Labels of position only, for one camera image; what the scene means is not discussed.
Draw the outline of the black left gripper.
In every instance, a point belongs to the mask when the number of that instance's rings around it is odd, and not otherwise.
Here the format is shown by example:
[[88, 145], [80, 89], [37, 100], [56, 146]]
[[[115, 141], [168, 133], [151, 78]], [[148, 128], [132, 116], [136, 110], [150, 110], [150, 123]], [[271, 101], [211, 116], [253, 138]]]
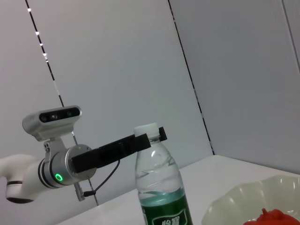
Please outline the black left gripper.
[[[159, 128], [160, 141], [167, 140], [164, 127]], [[122, 159], [125, 156], [150, 148], [150, 142], [146, 134], [140, 136], [131, 135], [124, 142], [113, 142], [105, 146], [90, 150], [78, 156], [71, 157], [72, 165], [76, 173], [81, 173], [94, 168], [101, 168]]]

